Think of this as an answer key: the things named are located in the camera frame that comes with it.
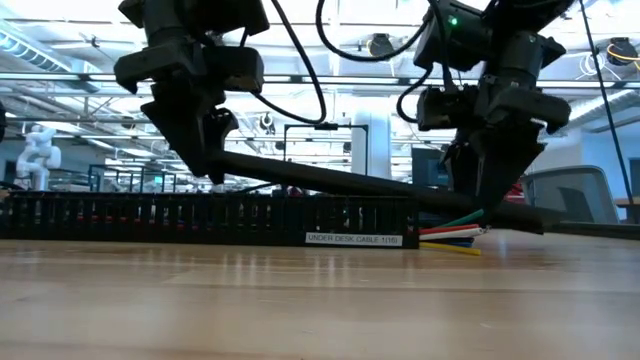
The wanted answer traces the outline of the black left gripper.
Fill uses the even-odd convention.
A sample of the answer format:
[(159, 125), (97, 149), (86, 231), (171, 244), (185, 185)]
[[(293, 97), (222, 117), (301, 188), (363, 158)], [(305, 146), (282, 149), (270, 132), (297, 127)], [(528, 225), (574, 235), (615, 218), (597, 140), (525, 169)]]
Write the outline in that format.
[(226, 44), (219, 34), (209, 39), (213, 43), (204, 45), (179, 34), (149, 43), (120, 57), (113, 71), (117, 84), (132, 94), (139, 91), (141, 82), (152, 82), (150, 98), (140, 105), (142, 112), (194, 176), (208, 176), (214, 185), (220, 185), (225, 171), (215, 165), (213, 155), (224, 151), (227, 135), (239, 126), (227, 108), (212, 108), (207, 113), (226, 100)]

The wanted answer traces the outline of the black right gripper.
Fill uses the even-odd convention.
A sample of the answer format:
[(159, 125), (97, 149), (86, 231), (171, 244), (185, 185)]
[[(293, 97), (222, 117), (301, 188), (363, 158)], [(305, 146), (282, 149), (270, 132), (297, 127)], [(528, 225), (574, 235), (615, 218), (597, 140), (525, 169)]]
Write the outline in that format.
[(476, 196), (484, 211), (494, 211), (545, 146), (541, 128), (553, 134), (569, 122), (568, 102), (544, 93), (537, 81), (541, 70), (566, 53), (552, 37), (529, 30), (492, 33), (491, 54), (479, 81), (472, 132), (457, 132), (441, 164), (449, 188)]

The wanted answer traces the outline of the black slotted cable raceway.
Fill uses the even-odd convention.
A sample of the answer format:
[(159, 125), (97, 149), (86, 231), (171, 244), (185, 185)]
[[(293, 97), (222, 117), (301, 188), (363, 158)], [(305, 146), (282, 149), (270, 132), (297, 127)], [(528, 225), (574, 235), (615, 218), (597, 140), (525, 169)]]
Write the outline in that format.
[(398, 197), (11, 192), (0, 239), (415, 249), (417, 215)]

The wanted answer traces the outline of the black raceway cover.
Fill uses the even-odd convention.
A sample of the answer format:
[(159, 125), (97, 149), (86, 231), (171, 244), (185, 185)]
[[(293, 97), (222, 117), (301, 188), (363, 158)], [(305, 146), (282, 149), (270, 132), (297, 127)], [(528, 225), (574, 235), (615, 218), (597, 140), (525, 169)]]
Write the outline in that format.
[[(469, 215), (478, 209), (470, 197), (449, 191), (224, 150), (211, 151), (207, 156), (207, 164), (212, 170), (220, 170), (225, 174), (293, 185), (324, 193), (408, 197), (417, 201), (422, 211), (449, 218)], [(489, 223), (507, 229), (540, 233), (546, 225), (557, 218), (558, 214), (551, 210), (503, 202), (489, 214)]]

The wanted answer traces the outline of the red bin stack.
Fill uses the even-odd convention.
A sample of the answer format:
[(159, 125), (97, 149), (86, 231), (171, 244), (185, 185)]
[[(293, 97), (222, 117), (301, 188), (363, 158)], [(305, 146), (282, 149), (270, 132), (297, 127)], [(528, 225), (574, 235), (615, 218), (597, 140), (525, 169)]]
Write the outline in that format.
[(520, 182), (512, 184), (508, 192), (505, 194), (504, 200), (517, 204), (525, 204), (526, 199), (522, 184)]

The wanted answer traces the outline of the dark monitor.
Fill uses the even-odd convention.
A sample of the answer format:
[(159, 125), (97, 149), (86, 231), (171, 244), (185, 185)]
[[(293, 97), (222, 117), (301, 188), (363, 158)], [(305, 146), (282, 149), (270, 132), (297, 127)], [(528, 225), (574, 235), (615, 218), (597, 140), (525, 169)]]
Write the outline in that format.
[(444, 152), (436, 149), (411, 149), (412, 183), (422, 187), (448, 188), (449, 175), (441, 162)]

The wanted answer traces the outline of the black workstation railing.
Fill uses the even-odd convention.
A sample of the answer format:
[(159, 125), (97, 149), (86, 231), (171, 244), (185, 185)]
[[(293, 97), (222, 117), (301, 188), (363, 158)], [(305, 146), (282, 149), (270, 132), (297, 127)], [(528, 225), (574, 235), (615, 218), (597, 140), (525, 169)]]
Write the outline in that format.
[(90, 192), (173, 193), (177, 190), (176, 174), (152, 169), (141, 163), (92, 164), (87, 177)]

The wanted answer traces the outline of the grey office chair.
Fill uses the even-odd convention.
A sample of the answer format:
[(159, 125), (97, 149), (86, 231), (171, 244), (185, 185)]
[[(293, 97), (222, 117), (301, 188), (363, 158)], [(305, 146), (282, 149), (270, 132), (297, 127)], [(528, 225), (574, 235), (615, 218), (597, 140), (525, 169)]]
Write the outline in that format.
[(604, 171), (592, 165), (569, 166), (524, 175), (526, 203), (561, 212), (574, 222), (619, 224)]

